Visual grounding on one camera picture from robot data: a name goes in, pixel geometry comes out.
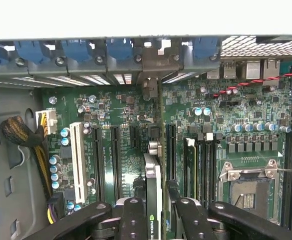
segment blue capacitor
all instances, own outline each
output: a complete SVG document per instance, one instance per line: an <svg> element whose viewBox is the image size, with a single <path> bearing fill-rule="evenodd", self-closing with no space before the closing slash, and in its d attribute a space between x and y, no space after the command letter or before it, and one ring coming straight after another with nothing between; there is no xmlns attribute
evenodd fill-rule
<svg viewBox="0 0 292 240"><path fill-rule="evenodd" d="M61 145L63 145L63 146L68 146L69 143L70 143L70 139L69 139L69 137L63 137L63 138L61 139L60 143L61 143Z"/></svg>
<svg viewBox="0 0 292 240"><path fill-rule="evenodd" d="M76 211L78 211L78 210L81 210L81 206L78 205L78 204L76 204L75 207L74 207L74 211L76 212Z"/></svg>
<svg viewBox="0 0 292 240"><path fill-rule="evenodd" d="M65 127L60 131L60 135L65 138L68 137L70 135L70 129Z"/></svg>

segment green circuit board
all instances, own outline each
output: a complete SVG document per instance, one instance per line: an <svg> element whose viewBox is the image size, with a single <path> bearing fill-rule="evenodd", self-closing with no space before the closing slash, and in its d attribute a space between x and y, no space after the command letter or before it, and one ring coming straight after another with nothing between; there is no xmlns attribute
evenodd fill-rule
<svg viewBox="0 0 292 240"><path fill-rule="evenodd" d="M221 94L218 97L207 93L219 93L238 83L234 79L207 80L193 78L178 84L164 84L162 87L162 113L158 110L158 99L144 99L139 86L100 86L78 88L43 89L43 104L47 109L56 109L58 117L58 134L48 138L49 156L60 155L60 131L73 122L91 122L92 126L100 126L102 146L102 166L104 168L104 200L113 206L118 199L115 186L121 189L120 197L134 195L134 180L144 177L143 153L148 150L148 126L159 124L160 117L164 121L162 134L166 137L163 144L166 162L166 179L175 178L179 185L180 195L206 201L225 201L236 203L236 192L245 187L245 180L254 182L251 192L245 193L245 207L258 215L277 224L281 220L283 173L276 179L256 179L247 177L243 181L220 183L220 175L226 162L233 169L248 170L265 168L270 160L275 160L279 168L283 168L285 156L285 134L279 131L280 126L292 126L292 82L288 78L281 79L281 86L275 91L264 91L262 84L240 87L236 94ZM89 96L94 95L96 101L91 103ZM51 105L49 97L56 97L57 103ZM233 105L222 105L231 102ZM86 107L87 114L79 114L78 108ZM200 115L195 110L201 109ZM234 131L233 125L262 124L260 131ZM275 126L274 131L264 128L266 123ZM113 166L112 130L120 129L120 162L121 181L116 182ZM138 147L132 147L131 126L138 128ZM173 151L169 141L170 127L174 127ZM200 135L214 134L212 144L205 145ZM195 139L193 149L186 147L186 139ZM89 179L97 178L96 158L93 148L94 139L91 134L84 136L86 171ZM62 157L62 185L56 191L64 192L73 185L71 156ZM100 197L95 186L90 186L89 198L85 204L94 202ZM256 200L262 198L263 205L256 207Z"/></svg>

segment mounting screw hole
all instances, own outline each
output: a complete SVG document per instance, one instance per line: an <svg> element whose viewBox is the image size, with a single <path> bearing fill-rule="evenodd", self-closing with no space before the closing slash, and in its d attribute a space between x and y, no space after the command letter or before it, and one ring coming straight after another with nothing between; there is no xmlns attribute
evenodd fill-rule
<svg viewBox="0 0 292 240"><path fill-rule="evenodd" d="M200 233L199 233L199 238L200 238L200 239L205 239L205 234L204 234L203 232L200 232Z"/></svg>

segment electrolytic capacitor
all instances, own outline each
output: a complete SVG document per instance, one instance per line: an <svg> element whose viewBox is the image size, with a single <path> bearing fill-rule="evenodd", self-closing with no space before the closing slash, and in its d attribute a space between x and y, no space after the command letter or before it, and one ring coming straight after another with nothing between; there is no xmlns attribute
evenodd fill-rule
<svg viewBox="0 0 292 240"><path fill-rule="evenodd" d="M291 132L291 127L289 127L289 126L280 126L279 130L288 134L288 133Z"/></svg>
<svg viewBox="0 0 292 240"><path fill-rule="evenodd" d="M51 156L50 157L50 159L49 159L49 163L51 164L51 165L55 165L57 162L59 162L60 161L60 157L58 156L58 155L53 155L53 156Z"/></svg>
<svg viewBox="0 0 292 240"><path fill-rule="evenodd" d="M50 176L50 179L52 181L57 181L58 179L60 179L60 176L61 176L61 172L60 171L57 171L56 173L53 173L51 176Z"/></svg>
<svg viewBox="0 0 292 240"><path fill-rule="evenodd" d="M60 131L60 135L65 138L68 137L70 135L70 129L65 127Z"/></svg>
<svg viewBox="0 0 292 240"><path fill-rule="evenodd" d="M196 116L200 116L201 113L202 113L202 110L201 110L200 107L194 107L194 108L192 109L192 112L193 112Z"/></svg>
<svg viewBox="0 0 292 240"><path fill-rule="evenodd" d="M57 180L57 181L53 181L53 182L51 183L51 187L52 187L53 189L58 189L58 188L61 186L61 184L62 184L62 181L59 179L59 180Z"/></svg>
<svg viewBox="0 0 292 240"><path fill-rule="evenodd" d="M63 146L68 146L70 143L70 138L69 137L63 137L60 141L61 145Z"/></svg>
<svg viewBox="0 0 292 240"><path fill-rule="evenodd" d="M60 164L56 163L55 165L50 166L49 171L52 174L55 174L56 172L58 172L58 170L60 170L60 167L61 167Z"/></svg>
<svg viewBox="0 0 292 240"><path fill-rule="evenodd" d="M242 124L242 130L245 132L250 132L251 131L251 125L248 123Z"/></svg>
<svg viewBox="0 0 292 240"><path fill-rule="evenodd" d="M89 134L91 134L92 130L91 130L91 128L84 128L84 129L82 130L82 132L83 132L85 135L89 135Z"/></svg>
<svg viewBox="0 0 292 240"><path fill-rule="evenodd" d="M237 88L234 88L234 89L232 89L232 94L234 94L234 95L236 95L236 94L238 94L238 89Z"/></svg>
<svg viewBox="0 0 292 240"><path fill-rule="evenodd" d="M211 113L211 110L208 107L202 107L201 111L204 113L205 116L208 116Z"/></svg>
<svg viewBox="0 0 292 240"><path fill-rule="evenodd" d="M232 124L231 130L237 133L240 132L240 124Z"/></svg>
<svg viewBox="0 0 292 240"><path fill-rule="evenodd" d="M84 105L79 106L79 108L77 109L77 112L79 114L85 113L86 112L86 107Z"/></svg>
<svg viewBox="0 0 292 240"><path fill-rule="evenodd" d="M89 121L85 121L84 122L84 128L90 128L91 127L91 122L89 122Z"/></svg>
<svg viewBox="0 0 292 240"><path fill-rule="evenodd" d="M75 207L75 204L74 204L74 202L69 201L69 202L67 203L66 207L67 207L68 210L73 210L74 207Z"/></svg>
<svg viewBox="0 0 292 240"><path fill-rule="evenodd" d="M252 127L255 131L262 131L262 124L261 123L254 123L252 125Z"/></svg>
<svg viewBox="0 0 292 240"><path fill-rule="evenodd" d="M273 123L267 122L265 124L265 129L269 131L274 131L276 129L276 126Z"/></svg>

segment capacitor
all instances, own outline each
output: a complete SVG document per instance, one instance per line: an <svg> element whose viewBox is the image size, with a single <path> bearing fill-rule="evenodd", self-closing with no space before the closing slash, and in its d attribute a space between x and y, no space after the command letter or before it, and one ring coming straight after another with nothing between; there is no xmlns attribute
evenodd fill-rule
<svg viewBox="0 0 292 240"><path fill-rule="evenodd" d="M91 134L92 130L91 130L91 128L84 128L84 129L82 130L82 132L83 132L83 134L85 134L85 135L89 135L89 134Z"/></svg>
<svg viewBox="0 0 292 240"><path fill-rule="evenodd" d="M75 207L75 204L72 201L69 201L66 205L68 210L73 210Z"/></svg>
<svg viewBox="0 0 292 240"><path fill-rule="evenodd" d="M70 143L70 138L69 137L63 137L60 141L61 145L63 146L68 146Z"/></svg>
<svg viewBox="0 0 292 240"><path fill-rule="evenodd" d="M51 165L55 165L57 162L59 162L60 161L60 157L58 156L58 155L53 155L53 156L51 156L50 157L50 159L49 159L49 163L51 164Z"/></svg>
<svg viewBox="0 0 292 240"><path fill-rule="evenodd" d="M194 107L194 108L192 109L192 112L193 112L196 116L200 116L201 113L202 113L202 110L201 110L200 107Z"/></svg>
<svg viewBox="0 0 292 240"><path fill-rule="evenodd" d="M232 94L231 89L227 89L227 90L226 90L226 94L227 94L227 95L231 95L231 94Z"/></svg>
<svg viewBox="0 0 292 240"><path fill-rule="evenodd" d="M208 107L202 107L201 111L204 113L205 116L208 116L211 113L211 110Z"/></svg>
<svg viewBox="0 0 292 240"><path fill-rule="evenodd" d="M76 211L78 211L78 210L81 210L81 205L76 204L76 205L74 206L74 211L76 212Z"/></svg>
<svg viewBox="0 0 292 240"><path fill-rule="evenodd" d="M262 131L262 124L261 123L254 123L252 125L252 127L255 131Z"/></svg>
<svg viewBox="0 0 292 240"><path fill-rule="evenodd" d="M242 124L242 130L245 132L250 132L251 131L251 125L248 123Z"/></svg>
<svg viewBox="0 0 292 240"><path fill-rule="evenodd" d="M291 132L291 127L289 127L289 126L280 126L279 130L288 134L288 133Z"/></svg>
<svg viewBox="0 0 292 240"><path fill-rule="evenodd" d="M201 88L200 88L200 92L203 94L203 93L205 93L207 90L206 90L206 88L204 87L204 86L202 86Z"/></svg>
<svg viewBox="0 0 292 240"><path fill-rule="evenodd" d="M234 132L240 132L240 124L232 124L231 130Z"/></svg>
<svg viewBox="0 0 292 240"><path fill-rule="evenodd" d="M51 187L52 187L53 189L58 189L58 188L61 186L61 184L62 184L62 181L59 179L59 180L57 180L57 181L53 181L53 182L51 183Z"/></svg>
<svg viewBox="0 0 292 240"><path fill-rule="evenodd" d="M150 155L158 155L158 149L149 149Z"/></svg>
<svg viewBox="0 0 292 240"><path fill-rule="evenodd" d="M89 121L85 121L84 122L84 128L90 128L91 127L91 122L89 122Z"/></svg>
<svg viewBox="0 0 292 240"><path fill-rule="evenodd" d="M157 141L149 141L148 148L149 149L157 149L158 148L158 142Z"/></svg>
<svg viewBox="0 0 292 240"><path fill-rule="evenodd" d="M55 165L51 165L50 168L49 168L49 171L52 174L55 174L56 172L58 172L58 170L60 170L60 164L59 163L56 163Z"/></svg>
<svg viewBox="0 0 292 240"><path fill-rule="evenodd" d="M265 129L269 131L274 131L276 129L276 126L273 123L267 122L265 124Z"/></svg>
<svg viewBox="0 0 292 240"><path fill-rule="evenodd" d="M68 137L70 135L70 129L65 127L60 131L60 135L65 138Z"/></svg>
<svg viewBox="0 0 292 240"><path fill-rule="evenodd" d="M86 107L84 105L79 106L79 108L77 109L77 112L79 114L85 113L86 112Z"/></svg>
<svg viewBox="0 0 292 240"><path fill-rule="evenodd" d="M52 181L57 181L58 179L60 179L60 176L61 176L61 172L60 171L57 171L56 173L53 173L51 176L50 176L50 179Z"/></svg>
<svg viewBox="0 0 292 240"><path fill-rule="evenodd" d="M97 100L97 98L96 98L96 96L95 95L90 95L89 97L88 97L88 101L90 102L90 103L94 103L94 102L96 102L96 100Z"/></svg>
<svg viewBox="0 0 292 240"><path fill-rule="evenodd" d="M265 86L264 88L262 88L262 91L264 93L270 93L276 90L275 86Z"/></svg>
<svg viewBox="0 0 292 240"><path fill-rule="evenodd" d="M236 95L236 94L238 94L238 89L237 88L234 88L234 89L232 89L232 94L234 94L234 95Z"/></svg>

